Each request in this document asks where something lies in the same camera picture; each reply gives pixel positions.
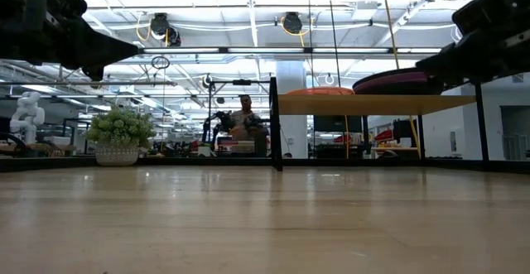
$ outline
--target wooden floor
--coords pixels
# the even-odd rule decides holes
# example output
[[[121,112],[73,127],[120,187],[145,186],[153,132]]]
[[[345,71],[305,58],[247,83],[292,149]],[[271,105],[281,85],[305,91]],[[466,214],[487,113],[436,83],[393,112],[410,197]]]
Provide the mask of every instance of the wooden floor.
[[[420,168],[0,174],[0,272],[529,273],[530,176]]]

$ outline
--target ceiling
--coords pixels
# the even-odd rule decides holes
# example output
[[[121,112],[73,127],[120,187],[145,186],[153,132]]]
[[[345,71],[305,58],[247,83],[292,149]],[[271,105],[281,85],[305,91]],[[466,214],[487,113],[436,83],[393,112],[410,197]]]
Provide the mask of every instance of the ceiling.
[[[248,46],[248,47],[392,47],[388,16],[384,0],[85,0],[89,10],[84,19],[97,31],[142,47],[161,47],[163,42],[148,36],[148,21],[156,12],[168,14],[168,20],[181,34],[183,47]],[[388,13],[395,32],[397,47],[440,48],[458,41],[460,33],[455,29],[452,13],[470,0],[388,0]],[[288,35],[281,26],[286,12],[298,12],[308,31],[302,38]],[[210,75],[216,80],[263,79],[277,72],[276,62],[287,60],[280,55],[168,55],[171,66],[156,72],[151,68],[152,57],[142,55],[110,65],[105,69],[104,81],[121,84],[104,85],[94,89],[89,85],[71,84],[55,87],[48,94],[95,95],[106,94],[106,99],[77,98],[71,103],[84,111],[98,111],[85,104],[108,105],[118,101],[110,95],[120,87],[135,94],[170,94],[169,97],[153,98],[157,102],[154,113],[165,107],[174,114],[185,114],[190,123],[202,122],[207,113],[207,89],[201,79]],[[414,66],[427,55],[400,55],[399,67]],[[297,57],[302,60],[311,84],[337,85],[337,70],[344,87],[365,76],[396,69],[390,55],[341,56],[331,55]],[[58,65],[33,66],[25,62],[4,61],[0,79],[4,81],[86,82],[88,78],[76,70],[63,70]],[[171,81],[173,85],[161,84]],[[192,94],[201,97],[192,99]],[[226,85],[218,92],[225,95],[225,104],[215,104],[214,109],[236,109],[238,94],[255,96],[256,109],[267,113],[267,91],[257,85],[234,87]]]

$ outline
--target orange round object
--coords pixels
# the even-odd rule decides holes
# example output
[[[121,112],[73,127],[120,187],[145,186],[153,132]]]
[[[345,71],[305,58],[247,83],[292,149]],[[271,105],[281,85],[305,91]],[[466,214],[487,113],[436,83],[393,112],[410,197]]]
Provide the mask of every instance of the orange round object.
[[[316,87],[308,89],[292,90],[287,95],[353,95],[352,89],[337,87]]]

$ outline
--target white column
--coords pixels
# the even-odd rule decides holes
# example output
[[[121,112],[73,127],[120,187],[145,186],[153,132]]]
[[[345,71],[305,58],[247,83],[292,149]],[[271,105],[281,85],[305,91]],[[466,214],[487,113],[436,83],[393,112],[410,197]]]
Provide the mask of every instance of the white column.
[[[287,94],[306,87],[306,68],[303,60],[277,61],[278,94]],[[290,152],[293,158],[307,158],[307,116],[282,116],[280,132],[282,154]]]

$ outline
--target white humanoid robot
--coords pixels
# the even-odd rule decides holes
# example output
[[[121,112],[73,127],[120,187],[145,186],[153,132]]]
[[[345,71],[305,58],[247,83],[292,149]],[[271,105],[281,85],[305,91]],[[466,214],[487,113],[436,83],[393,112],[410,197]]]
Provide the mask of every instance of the white humanoid robot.
[[[11,133],[18,138],[22,138],[21,128],[24,129],[24,142],[27,145],[35,143],[36,127],[44,123],[44,109],[37,106],[40,98],[37,92],[24,92],[17,100],[17,111],[9,123]]]

